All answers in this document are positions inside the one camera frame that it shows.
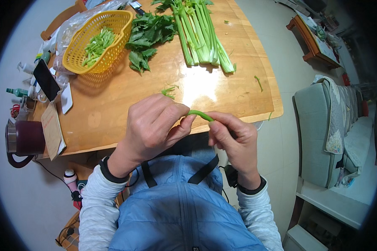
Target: blue puffer jacket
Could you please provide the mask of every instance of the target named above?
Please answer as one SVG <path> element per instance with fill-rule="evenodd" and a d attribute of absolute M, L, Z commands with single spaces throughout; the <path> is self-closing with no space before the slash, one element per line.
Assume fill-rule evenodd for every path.
<path fill-rule="evenodd" d="M 221 196 L 218 168 L 195 185 L 187 181 L 206 163 L 181 155 L 148 163 L 158 185 L 148 188 L 139 176 L 120 206 L 109 250 L 266 250 Z M 136 178 L 134 171 L 130 180 Z"/>

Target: black phone screen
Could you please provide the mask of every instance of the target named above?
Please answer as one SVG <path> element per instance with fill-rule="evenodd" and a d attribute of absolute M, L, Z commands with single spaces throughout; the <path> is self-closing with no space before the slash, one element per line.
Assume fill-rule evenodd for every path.
<path fill-rule="evenodd" d="M 60 87 L 52 73 L 50 73 L 44 60 L 39 60 L 34 70 L 34 76 L 46 97 L 49 98 L 50 101 L 53 101 L 56 98 L 57 92 L 60 91 Z"/>

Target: person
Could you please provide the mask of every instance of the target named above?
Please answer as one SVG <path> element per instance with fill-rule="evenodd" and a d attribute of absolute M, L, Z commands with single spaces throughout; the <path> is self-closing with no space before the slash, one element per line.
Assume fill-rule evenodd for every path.
<path fill-rule="evenodd" d="M 188 136 L 196 117 L 189 110 L 160 93 L 129 108 L 125 138 L 82 191 L 80 251 L 283 250 L 257 170 L 254 125 L 213 111 L 209 133 Z M 238 211 L 221 195 L 214 146 L 238 172 Z M 117 209 L 128 180 L 130 196 Z"/>

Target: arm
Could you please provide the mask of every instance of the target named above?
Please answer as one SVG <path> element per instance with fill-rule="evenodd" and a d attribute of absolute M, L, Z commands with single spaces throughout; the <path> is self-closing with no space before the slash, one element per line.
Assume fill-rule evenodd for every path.
<path fill-rule="evenodd" d="M 160 93 L 129 108 L 125 138 L 95 167 L 82 191 L 79 250 L 108 250 L 120 216 L 114 199 L 124 189 L 128 174 L 190 134 L 195 115 L 173 127 L 189 110 Z"/>
<path fill-rule="evenodd" d="M 239 213 L 247 229 L 268 250 L 283 250 L 281 236 L 271 211 L 267 184 L 257 170 L 257 130 L 232 114 L 208 112 L 216 121 L 209 123 L 209 145 L 225 149 L 238 172 Z"/>

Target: hand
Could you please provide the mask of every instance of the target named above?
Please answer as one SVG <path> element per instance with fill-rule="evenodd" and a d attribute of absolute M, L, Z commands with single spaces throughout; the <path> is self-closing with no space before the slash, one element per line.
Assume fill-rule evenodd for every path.
<path fill-rule="evenodd" d="M 161 93 L 133 104 L 127 115 L 126 137 L 120 141 L 108 160 L 115 177 L 126 177 L 140 163 L 156 157 L 191 132 L 195 115 L 183 118 L 187 106 L 174 102 Z"/>
<path fill-rule="evenodd" d="M 257 129 L 229 113 L 207 112 L 215 121 L 209 123 L 210 146 L 216 145 L 226 150 L 229 161 L 238 172 L 238 183 L 254 190 L 260 186 L 261 179 L 257 170 Z"/>

